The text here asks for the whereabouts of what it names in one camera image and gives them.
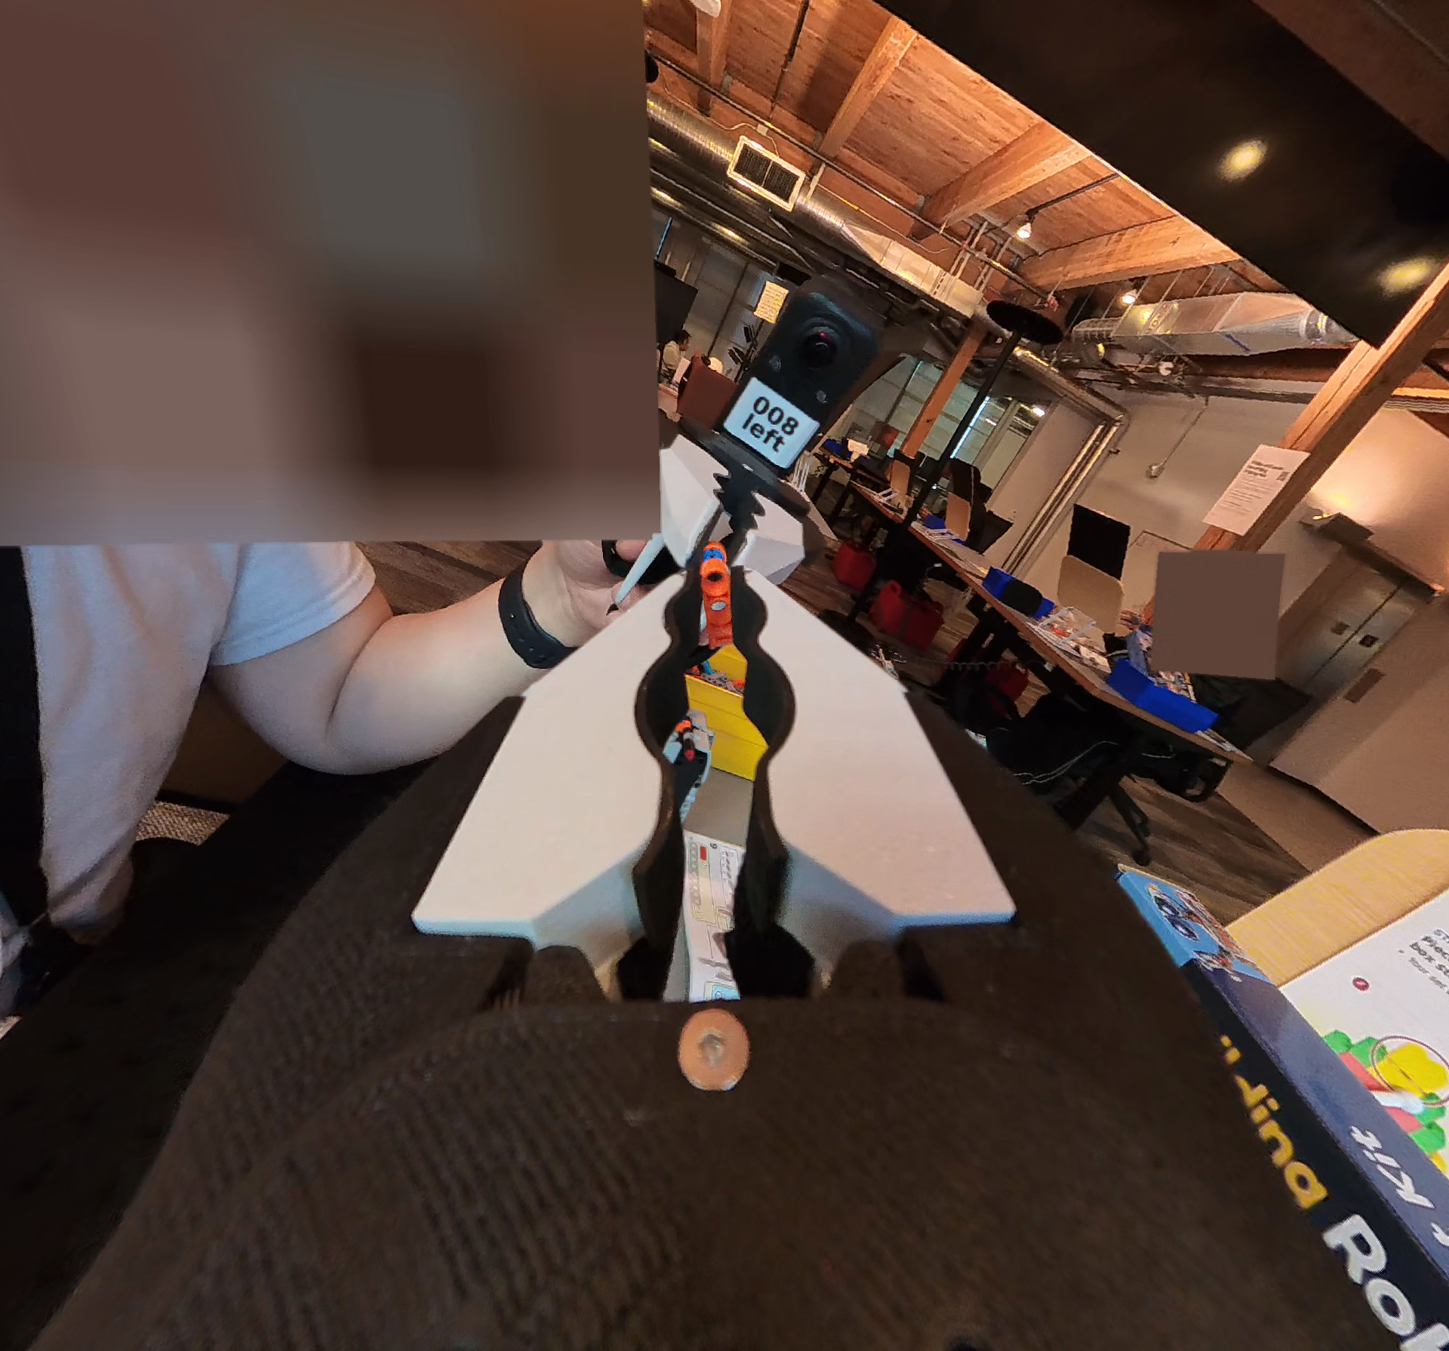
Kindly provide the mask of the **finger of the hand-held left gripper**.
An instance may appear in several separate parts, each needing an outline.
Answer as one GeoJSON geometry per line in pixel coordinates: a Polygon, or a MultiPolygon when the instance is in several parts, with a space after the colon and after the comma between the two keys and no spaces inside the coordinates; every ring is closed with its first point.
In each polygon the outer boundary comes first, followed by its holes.
{"type": "Polygon", "coordinates": [[[663,540],[676,567],[689,566],[694,556],[720,537],[716,528],[729,528],[729,514],[722,504],[722,484],[729,481],[729,462],[713,457],[686,435],[676,435],[659,451],[663,479],[663,540]]]}
{"type": "Polygon", "coordinates": [[[836,531],[813,504],[797,519],[778,502],[765,499],[747,534],[742,567],[784,584],[803,563],[823,563],[827,546],[836,546],[836,531]]]}

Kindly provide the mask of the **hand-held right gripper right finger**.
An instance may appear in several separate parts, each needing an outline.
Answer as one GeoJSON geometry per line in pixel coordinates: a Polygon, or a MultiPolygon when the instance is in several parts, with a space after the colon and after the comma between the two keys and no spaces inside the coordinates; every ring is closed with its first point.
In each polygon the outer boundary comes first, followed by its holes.
{"type": "Polygon", "coordinates": [[[734,892],[742,998],[807,998],[855,944],[1017,917],[902,682],[734,571],[744,712],[765,741],[734,892]]]}

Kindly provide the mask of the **grey desk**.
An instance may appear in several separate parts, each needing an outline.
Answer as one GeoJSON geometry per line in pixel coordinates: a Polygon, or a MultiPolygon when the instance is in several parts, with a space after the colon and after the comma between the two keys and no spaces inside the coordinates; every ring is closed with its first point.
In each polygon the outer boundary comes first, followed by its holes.
{"type": "Polygon", "coordinates": [[[755,783],[712,767],[685,818],[685,829],[747,847],[755,783]]]}

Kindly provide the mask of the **yellow plastic bin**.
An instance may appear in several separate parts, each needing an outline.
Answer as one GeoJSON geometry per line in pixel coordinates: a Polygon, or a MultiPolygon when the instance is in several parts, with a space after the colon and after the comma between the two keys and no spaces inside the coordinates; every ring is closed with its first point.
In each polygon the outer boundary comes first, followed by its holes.
{"type": "Polygon", "coordinates": [[[712,766],[742,781],[755,781],[768,744],[747,714],[747,656],[726,645],[686,673],[689,707],[705,714],[713,733],[712,766]]]}

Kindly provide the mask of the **black floor lamp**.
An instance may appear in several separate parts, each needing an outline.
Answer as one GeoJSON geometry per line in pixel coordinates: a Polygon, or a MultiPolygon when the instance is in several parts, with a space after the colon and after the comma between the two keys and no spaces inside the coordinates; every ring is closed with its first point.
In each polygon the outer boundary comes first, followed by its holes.
{"type": "MultiPolygon", "coordinates": [[[[1011,365],[1013,353],[1017,351],[1017,345],[1023,345],[1023,340],[1031,340],[1037,345],[1060,345],[1065,339],[1065,328],[1050,313],[1042,313],[1039,309],[1032,309],[1028,304],[991,302],[985,307],[985,313],[987,313],[991,325],[1003,335],[1003,345],[1001,345],[996,360],[991,362],[985,378],[981,379],[979,398],[975,398],[975,413],[981,409],[981,402],[987,399],[987,394],[996,389],[1001,373],[1011,365]]],[[[953,435],[947,445],[947,451],[942,453],[937,466],[921,476],[919,492],[912,499],[908,510],[902,516],[902,523],[900,523],[902,536],[907,536],[908,531],[916,528],[916,520],[926,509],[926,499],[938,487],[944,472],[952,472],[953,457],[955,457],[960,442],[965,439],[965,435],[970,432],[970,425],[973,425],[973,413],[959,421],[959,428],[953,429],[953,435]]]]}

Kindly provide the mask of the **ceiling air vent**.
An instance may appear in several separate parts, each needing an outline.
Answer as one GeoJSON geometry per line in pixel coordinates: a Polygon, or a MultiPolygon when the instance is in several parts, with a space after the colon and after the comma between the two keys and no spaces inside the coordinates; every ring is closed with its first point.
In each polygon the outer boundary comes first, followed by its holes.
{"type": "Polygon", "coordinates": [[[778,158],[770,147],[750,135],[737,139],[732,163],[726,164],[726,177],[750,198],[786,213],[792,213],[803,188],[807,184],[807,171],[778,158]]]}

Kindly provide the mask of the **black wristband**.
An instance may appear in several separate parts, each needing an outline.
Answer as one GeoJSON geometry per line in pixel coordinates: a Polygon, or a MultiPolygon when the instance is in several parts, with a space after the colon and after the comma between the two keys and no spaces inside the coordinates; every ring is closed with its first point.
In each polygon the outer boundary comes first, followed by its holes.
{"type": "Polygon", "coordinates": [[[499,621],[511,651],[522,660],[522,663],[533,671],[548,671],[569,660],[578,647],[562,641],[539,621],[525,592],[525,572],[526,566],[518,563],[499,582],[499,621]]]}

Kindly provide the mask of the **black office chair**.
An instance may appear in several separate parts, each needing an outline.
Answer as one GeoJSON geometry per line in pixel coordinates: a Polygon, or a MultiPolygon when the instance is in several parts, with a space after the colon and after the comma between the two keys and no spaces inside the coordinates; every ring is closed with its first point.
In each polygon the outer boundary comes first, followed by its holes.
{"type": "Polygon", "coordinates": [[[1135,839],[1134,860],[1153,861],[1149,818],[1121,784],[1153,744],[1139,718],[1084,693],[1044,692],[1024,714],[985,728],[985,744],[1069,826],[1111,799],[1135,839]]]}

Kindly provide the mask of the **white instruction manual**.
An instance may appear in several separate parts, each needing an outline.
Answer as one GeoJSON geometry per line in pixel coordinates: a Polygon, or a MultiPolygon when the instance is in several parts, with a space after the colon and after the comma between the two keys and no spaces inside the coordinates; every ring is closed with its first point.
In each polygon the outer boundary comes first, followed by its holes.
{"type": "Polygon", "coordinates": [[[747,850],[694,829],[685,829],[681,842],[681,998],[689,1003],[734,999],[738,984],[726,936],[734,930],[734,892],[747,850]]]}

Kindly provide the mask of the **long wooden table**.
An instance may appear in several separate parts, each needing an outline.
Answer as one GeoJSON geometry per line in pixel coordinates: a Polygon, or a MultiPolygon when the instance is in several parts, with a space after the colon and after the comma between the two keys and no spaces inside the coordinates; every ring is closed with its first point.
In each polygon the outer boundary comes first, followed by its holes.
{"type": "Polygon", "coordinates": [[[1084,645],[1065,639],[1061,635],[1044,626],[1042,619],[1031,619],[982,589],[985,566],[979,566],[970,551],[944,531],[913,528],[912,544],[907,546],[907,567],[894,566],[894,546],[880,546],[878,563],[880,578],[860,592],[863,618],[869,618],[871,599],[884,581],[900,581],[908,592],[926,594],[923,581],[928,566],[944,566],[952,581],[960,588],[960,594],[975,612],[975,626],[965,635],[952,655],[944,671],[948,687],[979,687],[987,671],[996,670],[1001,656],[996,650],[1011,651],[1024,671],[1042,682],[1050,692],[1084,693],[1107,707],[1115,707],[1143,725],[1150,728],[1153,744],[1139,766],[1139,772],[1149,772],[1150,763],[1163,763],[1175,756],[1191,756],[1219,763],[1247,763],[1249,756],[1237,745],[1228,744],[1219,733],[1201,731],[1185,733],[1166,721],[1149,715],[1147,712],[1128,703],[1115,689],[1108,689],[1108,671],[1096,666],[1096,660],[1084,645]],[[916,571],[916,558],[926,556],[928,566],[916,571]]]}

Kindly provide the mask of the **black monitor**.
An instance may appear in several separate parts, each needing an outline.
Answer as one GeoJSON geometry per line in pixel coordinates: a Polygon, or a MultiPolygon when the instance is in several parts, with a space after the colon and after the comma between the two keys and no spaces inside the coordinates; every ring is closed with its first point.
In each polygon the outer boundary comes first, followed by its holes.
{"type": "Polygon", "coordinates": [[[1108,514],[1075,504],[1068,556],[1115,581],[1124,578],[1134,528],[1108,514]]]}

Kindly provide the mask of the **person's white t-shirt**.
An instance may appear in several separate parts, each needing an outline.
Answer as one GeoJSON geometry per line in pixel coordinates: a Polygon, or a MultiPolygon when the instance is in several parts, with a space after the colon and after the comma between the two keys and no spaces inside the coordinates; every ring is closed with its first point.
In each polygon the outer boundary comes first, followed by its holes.
{"type": "Polygon", "coordinates": [[[332,626],[374,582],[353,544],[2,547],[2,970],[39,917],[116,920],[209,671],[332,626]]]}

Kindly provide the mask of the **blue robot kit box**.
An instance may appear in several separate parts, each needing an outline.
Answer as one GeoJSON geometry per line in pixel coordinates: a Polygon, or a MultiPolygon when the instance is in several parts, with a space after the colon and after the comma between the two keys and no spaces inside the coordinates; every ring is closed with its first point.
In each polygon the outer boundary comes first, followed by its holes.
{"type": "Polygon", "coordinates": [[[1208,1009],[1242,1109],[1277,1175],[1375,1324],[1374,1349],[1448,1349],[1448,1175],[1409,1113],[1371,1089],[1347,1034],[1318,1034],[1210,908],[1117,866],[1208,1009]]]}

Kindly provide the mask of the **metal air duct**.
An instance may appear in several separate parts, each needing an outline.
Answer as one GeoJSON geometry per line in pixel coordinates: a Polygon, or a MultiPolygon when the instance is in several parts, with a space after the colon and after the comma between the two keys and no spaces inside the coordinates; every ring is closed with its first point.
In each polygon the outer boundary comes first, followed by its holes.
{"type": "Polygon", "coordinates": [[[1134,304],[1117,319],[1084,319],[1071,330],[1086,358],[1254,358],[1297,348],[1350,348],[1359,339],[1297,293],[1239,290],[1134,304]]]}

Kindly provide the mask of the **white wall notice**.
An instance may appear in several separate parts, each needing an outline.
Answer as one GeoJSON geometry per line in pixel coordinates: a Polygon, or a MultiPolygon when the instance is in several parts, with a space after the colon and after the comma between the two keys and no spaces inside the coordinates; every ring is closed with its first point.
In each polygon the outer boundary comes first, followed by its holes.
{"type": "Polygon", "coordinates": [[[1205,528],[1249,531],[1307,458],[1305,450],[1259,445],[1205,514],[1205,528]]]}

